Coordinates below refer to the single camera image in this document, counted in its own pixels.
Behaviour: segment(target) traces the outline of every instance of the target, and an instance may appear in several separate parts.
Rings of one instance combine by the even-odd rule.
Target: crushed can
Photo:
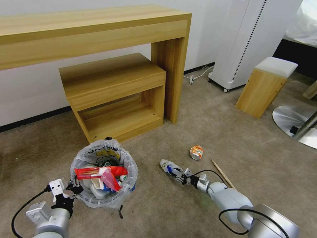
[[[195,145],[193,146],[189,153],[191,155],[191,157],[194,160],[200,160],[202,158],[202,153],[204,152],[204,150],[202,149],[202,147],[200,145]]]

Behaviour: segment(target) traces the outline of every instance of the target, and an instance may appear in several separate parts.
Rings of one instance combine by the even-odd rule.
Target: trash bag
[[[88,164],[100,165],[101,161],[105,160],[107,160],[107,163],[108,161],[117,160],[120,165],[127,169],[127,179],[121,183],[122,188],[116,193],[107,194],[103,199],[97,199],[90,189],[85,187],[82,181],[79,181],[84,191],[78,194],[77,198],[83,200],[91,208],[108,207],[119,209],[125,198],[135,188],[138,167],[129,152],[121,148],[117,140],[97,140],[79,151],[70,167],[71,180],[75,179],[75,168],[81,169]]]

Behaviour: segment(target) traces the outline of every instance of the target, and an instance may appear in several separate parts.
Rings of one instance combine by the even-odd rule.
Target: power cord
[[[232,208],[232,209],[226,209],[226,210],[223,210],[219,213],[218,215],[218,219],[221,221],[221,223],[226,227],[228,228],[231,232],[233,232],[234,234],[237,234],[237,235],[245,235],[247,234],[249,231],[246,230],[245,232],[242,232],[242,233],[239,233],[239,232],[236,232],[234,230],[232,230],[222,219],[221,219],[221,215],[223,213],[226,213],[226,212],[230,212],[230,211],[242,211],[242,212],[251,212],[251,213],[255,213],[255,214],[259,214],[261,215],[262,217],[268,219],[270,222],[272,222],[274,225],[276,225],[280,231],[285,235],[286,238],[290,238],[288,236],[288,234],[286,233],[286,231],[276,222],[274,221],[272,218],[270,218],[269,216],[265,215],[264,213],[262,212],[258,212],[258,211],[254,211],[252,209],[247,209],[247,208]]]
[[[15,221],[17,215],[20,213],[20,211],[22,211],[23,208],[25,208],[25,207],[26,207],[30,202],[32,202],[34,199],[36,199],[37,197],[39,197],[39,196],[42,195],[43,193],[45,193],[45,192],[50,192],[50,191],[51,191],[51,188],[50,188],[49,185],[47,185],[46,188],[45,188],[42,192],[36,194],[34,197],[32,197],[30,200],[28,200],[28,201],[14,214],[14,216],[13,216],[13,218],[12,218],[12,221],[11,221],[11,229],[12,229],[13,234],[14,234],[16,237],[18,237],[18,238],[23,238],[22,236],[20,236],[20,235],[17,233],[17,231],[16,231],[15,228],[14,228],[14,221]]]
[[[222,181],[224,184],[226,184],[226,183],[224,182],[224,180],[222,179],[222,177],[221,177],[217,172],[215,172],[215,171],[213,171],[213,170],[201,170],[201,171],[199,171],[199,172],[193,174],[193,176],[195,176],[195,175],[197,175],[197,174],[200,174],[200,173],[202,173],[202,172],[205,172],[205,171],[213,172],[214,174],[216,174],[216,175],[221,179],[221,181]]]
[[[195,77],[193,75],[191,75],[190,77],[187,77],[187,76],[184,76],[185,78],[188,78],[189,79],[189,84],[193,84],[194,83],[194,80],[196,80],[197,78],[203,76],[209,69],[213,68],[214,66],[210,66],[208,69],[206,69],[205,72],[203,72],[201,75]]]

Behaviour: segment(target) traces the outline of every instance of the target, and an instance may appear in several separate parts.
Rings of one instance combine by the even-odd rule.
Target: white wall
[[[0,15],[159,4],[191,12],[185,70],[214,62],[232,0],[0,0]],[[0,71],[0,126],[68,106],[58,68],[140,52],[150,59],[150,45]]]

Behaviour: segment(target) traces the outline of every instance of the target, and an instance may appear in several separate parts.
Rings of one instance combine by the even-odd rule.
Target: bed
[[[316,0],[303,0],[273,56],[297,63],[297,72],[317,80]]]

